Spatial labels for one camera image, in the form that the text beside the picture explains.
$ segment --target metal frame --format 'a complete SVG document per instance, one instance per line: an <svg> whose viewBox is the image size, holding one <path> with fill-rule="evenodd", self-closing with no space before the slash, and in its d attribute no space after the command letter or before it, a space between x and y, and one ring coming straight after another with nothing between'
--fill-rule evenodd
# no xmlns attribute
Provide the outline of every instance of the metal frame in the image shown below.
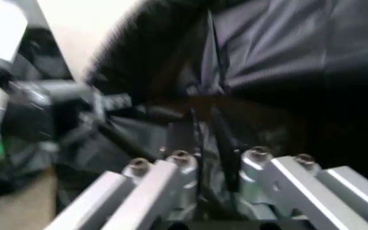
<svg viewBox="0 0 368 230"><path fill-rule="evenodd" d="M368 221L368 179L347 166L323 170L317 178Z"/></svg>
<svg viewBox="0 0 368 230"><path fill-rule="evenodd" d="M272 159L258 174L260 186L286 213L301 211L317 229L368 230L368 223L292 157Z"/></svg>
<svg viewBox="0 0 368 230"><path fill-rule="evenodd" d="M148 230L169 213L180 188L177 165L156 161L141 183L124 200L102 230Z"/></svg>
<svg viewBox="0 0 368 230"><path fill-rule="evenodd" d="M129 178L114 172L104 172L45 230L99 229L133 187Z"/></svg>

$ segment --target black fabric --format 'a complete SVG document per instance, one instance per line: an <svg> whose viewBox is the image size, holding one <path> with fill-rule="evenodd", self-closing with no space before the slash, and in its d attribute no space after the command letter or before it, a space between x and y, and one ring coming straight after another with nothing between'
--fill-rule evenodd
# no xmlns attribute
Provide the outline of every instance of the black fabric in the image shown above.
<svg viewBox="0 0 368 230"><path fill-rule="evenodd" d="M147 1L90 77L141 101L223 94L288 109L309 124L305 152L368 176L368 0Z"/></svg>

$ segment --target metal clamp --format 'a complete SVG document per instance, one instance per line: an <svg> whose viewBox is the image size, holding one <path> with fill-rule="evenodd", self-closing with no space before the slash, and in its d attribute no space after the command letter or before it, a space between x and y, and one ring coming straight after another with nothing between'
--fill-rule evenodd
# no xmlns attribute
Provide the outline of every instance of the metal clamp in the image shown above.
<svg viewBox="0 0 368 230"><path fill-rule="evenodd" d="M272 159L258 182L278 207L300 211L317 229L368 230L368 223L292 157Z"/></svg>

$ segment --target bolt head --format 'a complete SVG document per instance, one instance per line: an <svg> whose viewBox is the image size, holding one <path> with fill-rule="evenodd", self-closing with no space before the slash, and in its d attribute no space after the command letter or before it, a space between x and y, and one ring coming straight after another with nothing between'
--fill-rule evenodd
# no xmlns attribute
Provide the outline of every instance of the bolt head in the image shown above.
<svg viewBox="0 0 368 230"><path fill-rule="evenodd" d="M185 166L190 162L190 154L184 150L174 151L171 157L178 166Z"/></svg>
<svg viewBox="0 0 368 230"><path fill-rule="evenodd" d="M135 158L128 165L135 176L144 176L149 170L149 162L144 158Z"/></svg>
<svg viewBox="0 0 368 230"><path fill-rule="evenodd" d="M299 154L295 157L295 161L306 169L311 169L316 163L315 159L309 154Z"/></svg>
<svg viewBox="0 0 368 230"><path fill-rule="evenodd" d="M256 161L265 161L269 153L269 148L263 146L256 146L249 150L250 157Z"/></svg>

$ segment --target wooden surface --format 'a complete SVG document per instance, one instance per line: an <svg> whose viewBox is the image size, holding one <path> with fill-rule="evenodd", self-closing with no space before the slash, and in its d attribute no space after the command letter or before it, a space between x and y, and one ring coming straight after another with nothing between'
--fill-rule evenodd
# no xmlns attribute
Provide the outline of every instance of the wooden surface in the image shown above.
<svg viewBox="0 0 368 230"><path fill-rule="evenodd" d="M26 188L0 197L0 230L42 230L54 217L56 178L45 172Z"/></svg>

